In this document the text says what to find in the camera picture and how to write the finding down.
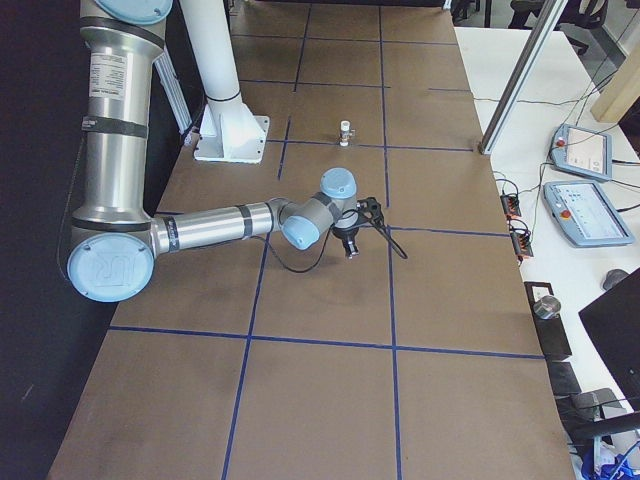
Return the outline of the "white mounting column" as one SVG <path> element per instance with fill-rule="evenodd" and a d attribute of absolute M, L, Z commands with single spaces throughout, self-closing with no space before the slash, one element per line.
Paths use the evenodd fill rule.
<path fill-rule="evenodd" d="M 257 164 L 270 125 L 244 103 L 224 3 L 180 3 L 206 97 L 194 151 L 199 161 Z"/>

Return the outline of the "orange black connector block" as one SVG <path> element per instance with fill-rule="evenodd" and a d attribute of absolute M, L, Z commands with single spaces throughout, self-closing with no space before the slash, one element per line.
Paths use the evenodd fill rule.
<path fill-rule="evenodd" d="M 521 217 L 519 196 L 515 193 L 501 194 L 501 205 L 507 219 L 519 219 Z"/>

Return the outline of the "white PPR valve fitting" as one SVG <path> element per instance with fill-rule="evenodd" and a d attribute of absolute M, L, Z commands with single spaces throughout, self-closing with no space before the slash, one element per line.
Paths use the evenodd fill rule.
<path fill-rule="evenodd" d="M 349 146 L 354 135 L 355 130 L 352 128 L 351 122 L 349 120 L 341 120 L 339 129 L 339 145 L 341 147 Z"/>

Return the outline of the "black computer mouse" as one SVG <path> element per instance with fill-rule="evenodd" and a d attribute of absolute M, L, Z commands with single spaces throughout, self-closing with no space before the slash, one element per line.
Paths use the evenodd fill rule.
<path fill-rule="evenodd" d="M 602 282 L 602 288 L 604 291 L 609 291 L 626 279 L 629 276 L 629 273 L 623 269 L 612 269 L 609 270 L 604 277 Z"/>

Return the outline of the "near teach pendant tablet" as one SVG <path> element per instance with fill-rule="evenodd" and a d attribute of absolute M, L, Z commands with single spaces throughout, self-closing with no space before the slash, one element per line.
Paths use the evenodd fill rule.
<path fill-rule="evenodd" d="M 547 182 L 543 185 L 543 195 L 551 216 L 574 246 L 624 246 L 635 241 L 597 182 Z"/>

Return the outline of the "silver metal cylinder weight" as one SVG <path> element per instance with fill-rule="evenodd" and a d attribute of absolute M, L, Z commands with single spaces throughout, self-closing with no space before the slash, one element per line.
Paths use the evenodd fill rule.
<path fill-rule="evenodd" d="M 549 320 L 560 314 L 561 302 L 553 295 L 544 295 L 534 301 L 532 309 L 537 318 Z"/>

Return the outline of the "aluminium frame post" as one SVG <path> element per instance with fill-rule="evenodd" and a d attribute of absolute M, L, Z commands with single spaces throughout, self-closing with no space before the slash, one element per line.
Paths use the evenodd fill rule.
<path fill-rule="evenodd" d="M 508 117 L 515 107 L 519 94 L 524 87 L 543 47 L 561 17 L 567 1 L 546 1 L 541 9 L 536 25 L 531 30 L 514 70 L 498 101 L 489 125 L 478 145 L 481 154 L 492 153 L 500 134 L 504 130 Z"/>

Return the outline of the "brown paper table cover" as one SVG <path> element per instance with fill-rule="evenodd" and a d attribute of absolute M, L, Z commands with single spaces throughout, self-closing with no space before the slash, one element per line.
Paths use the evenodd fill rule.
<path fill-rule="evenodd" d="M 231 36 L 265 156 L 184 148 L 159 211 L 302 202 L 343 166 L 407 258 L 371 229 L 354 259 L 279 235 L 159 257 L 50 477 L 572 478 L 450 15 L 245 1 Z"/>

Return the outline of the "teach pendant tablet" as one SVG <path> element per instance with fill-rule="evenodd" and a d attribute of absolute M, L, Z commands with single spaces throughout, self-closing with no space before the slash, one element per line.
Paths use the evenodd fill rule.
<path fill-rule="evenodd" d="M 547 182 L 543 185 L 543 195 L 551 216 L 574 246 L 624 246 L 635 241 L 597 182 Z"/>
<path fill-rule="evenodd" d="M 608 133 L 563 123 L 553 135 L 550 158 L 558 170 L 600 182 L 612 179 L 612 139 Z"/>

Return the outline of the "black monitor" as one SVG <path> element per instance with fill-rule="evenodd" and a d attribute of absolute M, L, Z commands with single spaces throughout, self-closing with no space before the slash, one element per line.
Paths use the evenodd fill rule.
<path fill-rule="evenodd" d="M 579 316 L 623 396 L 639 410 L 639 270 L 584 307 Z"/>

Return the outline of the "far teach pendant tablet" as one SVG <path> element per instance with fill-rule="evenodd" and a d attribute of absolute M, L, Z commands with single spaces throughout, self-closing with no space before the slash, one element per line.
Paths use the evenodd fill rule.
<path fill-rule="evenodd" d="M 612 139 L 608 133 L 563 123 L 553 135 L 550 158 L 558 170 L 600 182 L 612 179 Z"/>

